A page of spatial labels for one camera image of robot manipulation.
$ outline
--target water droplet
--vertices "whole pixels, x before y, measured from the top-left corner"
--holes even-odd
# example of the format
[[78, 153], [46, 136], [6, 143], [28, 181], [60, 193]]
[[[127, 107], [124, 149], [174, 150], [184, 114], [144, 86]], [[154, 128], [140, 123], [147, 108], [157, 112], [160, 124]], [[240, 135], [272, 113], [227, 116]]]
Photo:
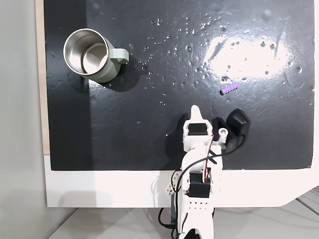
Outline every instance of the water droplet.
[[271, 17], [271, 11], [270, 10], [264, 10], [263, 11], [263, 14], [262, 14], [262, 18], [264, 19], [264, 20], [269, 20], [270, 19], [270, 17]]
[[228, 76], [223, 76], [223, 77], [221, 78], [221, 81], [227, 81], [228, 79], [229, 79]]
[[296, 71], [297, 71], [298, 73], [301, 73], [302, 68], [301, 68], [300, 66], [297, 66], [297, 67], [296, 67]]

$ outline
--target stainless steel mug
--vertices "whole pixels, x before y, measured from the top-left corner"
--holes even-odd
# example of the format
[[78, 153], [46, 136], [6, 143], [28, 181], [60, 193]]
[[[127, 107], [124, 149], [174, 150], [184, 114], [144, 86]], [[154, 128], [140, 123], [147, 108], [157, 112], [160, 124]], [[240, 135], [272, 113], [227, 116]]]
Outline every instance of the stainless steel mug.
[[98, 83], [114, 79], [121, 64], [129, 62], [127, 50], [114, 48], [100, 33], [88, 28], [66, 39], [63, 55], [72, 71]]

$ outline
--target white robot bracket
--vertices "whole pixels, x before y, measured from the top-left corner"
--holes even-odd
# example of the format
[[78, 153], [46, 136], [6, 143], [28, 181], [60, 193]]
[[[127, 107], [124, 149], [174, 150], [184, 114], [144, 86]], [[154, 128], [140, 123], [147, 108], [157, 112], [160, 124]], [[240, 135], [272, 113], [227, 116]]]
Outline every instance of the white robot bracket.
[[[190, 119], [183, 126], [183, 145], [187, 153], [183, 158], [181, 170], [172, 175], [172, 181], [166, 186], [168, 196], [175, 194], [176, 185], [181, 172], [190, 164], [212, 154], [221, 154], [221, 147], [224, 146], [228, 130], [220, 128], [219, 140], [213, 141], [213, 126], [208, 120], [202, 118], [199, 107], [192, 106]], [[191, 185], [190, 175], [204, 175], [205, 169], [208, 169], [208, 178], [210, 190], [207, 197], [194, 197], [189, 194]], [[214, 198], [218, 197], [220, 192], [220, 173], [223, 168], [221, 156], [211, 161], [203, 161], [192, 166], [184, 172], [181, 179], [180, 190], [178, 191], [178, 239], [184, 239], [191, 229], [199, 234], [202, 239], [212, 239], [213, 230], [213, 212]]]

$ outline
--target black table surface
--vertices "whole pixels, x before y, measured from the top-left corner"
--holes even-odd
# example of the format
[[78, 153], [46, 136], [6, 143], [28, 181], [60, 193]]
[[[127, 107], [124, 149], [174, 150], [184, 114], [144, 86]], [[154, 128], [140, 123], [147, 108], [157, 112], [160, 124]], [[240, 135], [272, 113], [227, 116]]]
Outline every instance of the black table surface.
[[[194, 104], [208, 120], [241, 108], [252, 121], [224, 169], [311, 167], [314, 1], [45, 0], [44, 19], [52, 170], [178, 169]], [[114, 80], [65, 64], [80, 28], [129, 51]]]

